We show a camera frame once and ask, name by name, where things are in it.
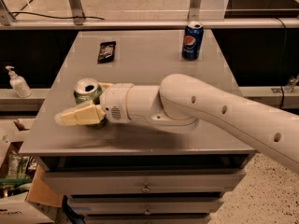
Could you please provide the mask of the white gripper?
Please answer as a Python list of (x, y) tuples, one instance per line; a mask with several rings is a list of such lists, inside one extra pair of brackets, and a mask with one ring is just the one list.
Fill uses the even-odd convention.
[(99, 82), (98, 85), (103, 90), (100, 105), (83, 102), (56, 114), (55, 122), (61, 126), (94, 125), (107, 118), (112, 123), (129, 123), (126, 98), (133, 84)]

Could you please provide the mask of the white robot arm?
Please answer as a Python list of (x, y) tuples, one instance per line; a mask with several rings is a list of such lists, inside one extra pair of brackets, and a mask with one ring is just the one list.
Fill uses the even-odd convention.
[(182, 74), (160, 85), (102, 83), (99, 103), (86, 101), (57, 114), (62, 126), (139, 121), (169, 132), (188, 133), (209, 122), (284, 167), (299, 173), (298, 116), (219, 90)]

